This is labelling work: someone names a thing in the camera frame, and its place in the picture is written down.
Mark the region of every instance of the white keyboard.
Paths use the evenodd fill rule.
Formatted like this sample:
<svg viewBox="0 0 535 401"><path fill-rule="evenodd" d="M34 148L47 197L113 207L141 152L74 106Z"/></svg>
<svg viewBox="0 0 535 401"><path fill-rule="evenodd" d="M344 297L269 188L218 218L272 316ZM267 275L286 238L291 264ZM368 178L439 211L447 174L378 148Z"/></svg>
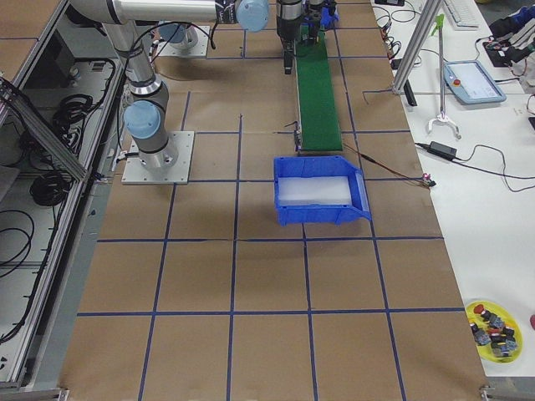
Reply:
<svg viewBox="0 0 535 401"><path fill-rule="evenodd" d="M476 16L468 6L474 0L444 0L444 11L457 31L475 31L479 28Z"/></svg>

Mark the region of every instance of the blue framed tablet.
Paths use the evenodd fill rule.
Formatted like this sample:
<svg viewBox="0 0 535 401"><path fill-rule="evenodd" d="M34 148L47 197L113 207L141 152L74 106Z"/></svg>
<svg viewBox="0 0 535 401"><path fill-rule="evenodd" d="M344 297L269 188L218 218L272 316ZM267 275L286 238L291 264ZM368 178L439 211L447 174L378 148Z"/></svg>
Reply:
<svg viewBox="0 0 535 401"><path fill-rule="evenodd" d="M463 104L500 103L507 99L477 60L446 63L444 80Z"/></svg>

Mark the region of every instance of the blue bin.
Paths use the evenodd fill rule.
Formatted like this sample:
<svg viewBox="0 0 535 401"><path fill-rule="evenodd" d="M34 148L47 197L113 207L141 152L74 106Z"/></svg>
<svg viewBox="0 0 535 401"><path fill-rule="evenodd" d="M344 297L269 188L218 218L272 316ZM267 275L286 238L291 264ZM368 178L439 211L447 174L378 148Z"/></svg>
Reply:
<svg viewBox="0 0 535 401"><path fill-rule="evenodd" d="M273 160L275 208L282 226L291 223L342 224L361 217L370 220L362 171L342 156L278 157ZM286 206L280 199L281 178L347 177L351 202L342 205L306 204Z"/></svg>

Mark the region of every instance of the yellow plate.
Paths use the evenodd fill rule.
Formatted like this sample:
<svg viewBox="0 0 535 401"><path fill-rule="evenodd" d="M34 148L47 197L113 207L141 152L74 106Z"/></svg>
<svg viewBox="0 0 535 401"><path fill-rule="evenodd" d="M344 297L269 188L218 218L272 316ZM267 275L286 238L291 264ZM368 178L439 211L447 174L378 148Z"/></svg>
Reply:
<svg viewBox="0 0 535 401"><path fill-rule="evenodd" d="M522 351L522 334L520 333L520 328L518 327L512 316L509 314L509 312L506 311L503 307L500 307L496 303L490 301L475 301L466 307L466 315L468 316L468 320L474 321L479 328L485 331L488 329L488 325L483 322L483 318L477 313L474 313L474 307L476 307L480 303L483 304L487 311L496 313L505 322L506 326L514 329L515 339L517 340L518 348L511 352L510 357L497 358L492 353L490 343L487 345L478 345L477 351L479 352L479 356L485 358L487 361L492 361L496 363L509 363L514 361L516 358L518 358L518 355L520 355L520 352Z"/></svg>

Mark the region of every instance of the white mounting plate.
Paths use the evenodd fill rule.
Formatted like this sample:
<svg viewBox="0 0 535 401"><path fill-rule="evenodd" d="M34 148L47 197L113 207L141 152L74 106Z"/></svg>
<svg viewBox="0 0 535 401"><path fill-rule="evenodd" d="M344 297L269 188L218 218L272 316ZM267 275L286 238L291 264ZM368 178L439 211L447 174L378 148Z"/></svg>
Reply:
<svg viewBox="0 0 535 401"><path fill-rule="evenodd" d="M210 26L203 25L203 26L200 26L199 28L202 28L203 31L210 34ZM205 58L206 51L208 50L208 37L203 32L199 31L199 29L197 28L194 28L194 29L197 32L197 37L199 38L199 40L197 44L193 46L192 48L180 50L178 48L173 48L170 43L162 42L158 45L158 48L154 52L154 55L159 54L158 57L171 56L171 57L178 57L178 58Z"/></svg>
<svg viewBox="0 0 535 401"><path fill-rule="evenodd" d="M190 175L191 154L193 152L193 131L171 131L169 139L178 149L178 160L171 167L156 170L145 168L139 157L130 157L126 161L125 172L121 182L123 184L187 184ZM132 142L130 153L138 152L137 145Z"/></svg>

